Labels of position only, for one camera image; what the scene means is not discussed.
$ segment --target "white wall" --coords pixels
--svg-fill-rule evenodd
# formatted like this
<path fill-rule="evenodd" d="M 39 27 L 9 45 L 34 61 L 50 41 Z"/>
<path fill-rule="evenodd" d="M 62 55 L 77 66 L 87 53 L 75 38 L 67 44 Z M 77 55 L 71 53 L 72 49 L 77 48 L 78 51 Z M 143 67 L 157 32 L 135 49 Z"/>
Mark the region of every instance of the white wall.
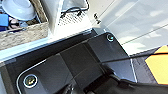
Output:
<path fill-rule="evenodd" d="M 91 15 L 98 12 L 102 22 L 93 26 L 112 32 L 129 55 L 168 44 L 168 27 L 162 28 L 168 24 L 167 0 L 115 0 L 111 5 L 110 1 L 89 0 L 94 7 L 90 19 L 93 23 Z"/>

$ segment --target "black cable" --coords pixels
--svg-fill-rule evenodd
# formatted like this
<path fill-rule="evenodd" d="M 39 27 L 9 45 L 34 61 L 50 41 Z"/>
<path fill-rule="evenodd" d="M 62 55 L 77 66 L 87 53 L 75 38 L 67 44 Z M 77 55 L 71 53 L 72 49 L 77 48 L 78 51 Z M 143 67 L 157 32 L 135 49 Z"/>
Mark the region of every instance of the black cable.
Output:
<path fill-rule="evenodd" d="M 127 58 L 121 58 L 121 59 L 114 59 L 114 60 L 108 60 L 108 61 L 104 61 L 104 62 L 99 62 L 99 63 L 96 63 L 95 65 L 93 66 L 90 66 L 90 67 L 87 67 L 85 68 L 83 71 L 81 71 L 80 73 L 78 73 L 76 76 L 74 76 L 70 81 L 69 81 L 69 84 L 72 84 L 72 81 L 78 77 L 80 74 L 82 74 L 85 70 L 89 69 L 89 68 L 92 68 L 96 65 L 100 65 L 100 64 L 104 64 L 104 63 L 112 63 L 112 62 L 117 62 L 117 61 L 123 61 L 123 60 L 128 60 L 128 59 L 134 59 L 134 58 L 140 58 L 140 57 L 146 57 L 146 56 L 152 56 L 152 55 L 168 55 L 168 53 L 154 53 L 154 54 L 144 54 L 144 55 L 137 55 L 137 56 L 130 56 L 130 57 L 127 57 Z"/>
<path fill-rule="evenodd" d="M 116 62 L 116 61 L 123 61 L 123 60 L 134 59 L 134 58 L 145 57 L 145 56 L 151 56 L 151 55 L 168 55 L 168 53 L 154 53 L 154 54 L 144 54 L 144 55 L 130 56 L 130 57 L 127 57 L 127 58 L 114 59 L 114 60 L 108 60 L 108 61 L 100 62 L 99 64 Z"/>

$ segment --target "black handle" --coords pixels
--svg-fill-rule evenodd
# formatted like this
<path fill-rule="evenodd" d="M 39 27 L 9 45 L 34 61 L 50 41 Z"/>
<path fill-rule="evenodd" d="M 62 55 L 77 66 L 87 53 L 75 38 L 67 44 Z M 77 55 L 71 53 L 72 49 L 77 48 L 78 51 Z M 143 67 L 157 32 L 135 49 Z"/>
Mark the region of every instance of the black handle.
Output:
<path fill-rule="evenodd" d="M 80 15 L 82 14 L 81 8 L 80 8 L 80 7 L 72 7 L 72 8 L 70 8 L 70 9 L 68 9 L 67 11 L 62 12 L 61 18 L 64 18 L 65 15 L 66 15 L 66 13 L 78 12 L 78 11 L 79 11 L 79 13 L 77 14 L 77 16 L 80 16 Z"/>

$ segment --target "white surface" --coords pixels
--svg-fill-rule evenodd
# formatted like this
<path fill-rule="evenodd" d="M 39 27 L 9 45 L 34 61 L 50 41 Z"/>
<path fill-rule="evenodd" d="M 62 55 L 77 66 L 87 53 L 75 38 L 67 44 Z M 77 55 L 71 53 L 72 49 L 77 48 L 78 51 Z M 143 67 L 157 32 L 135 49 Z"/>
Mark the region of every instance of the white surface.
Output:
<path fill-rule="evenodd" d="M 157 48 L 163 45 L 168 45 L 168 26 L 123 44 L 122 46 L 129 55 L 132 55 L 146 51 L 149 48 Z"/>
<path fill-rule="evenodd" d="M 7 14 L 19 20 L 28 21 L 36 16 L 34 7 L 29 0 L 3 0 L 2 7 Z"/>
<path fill-rule="evenodd" d="M 109 5 L 102 0 L 97 2 L 102 5 L 94 8 Z M 112 32 L 129 55 L 153 49 L 168 44 L 167 29 L 162 28 L 168 24 L 167 5 L 167 0 L 115 0 L 108 9 L 102 10 L 104 13 L 99 18 L 102 22 L 94 27 Z M 148 33 L 155 38 L 146 38 Z"/>
<path fill-rule="evenodd" d="M 0 94 L 7 94 L 0 72 Z"/>
<path fill-rule="evenodd" d="M 49 20 L 49 28 L 52 34 L 51 37 L 54 37 L 58 29 L 58 25 L 56 24 L 59 22 L 64 0 L 41 0 L 41 2 Z"/>

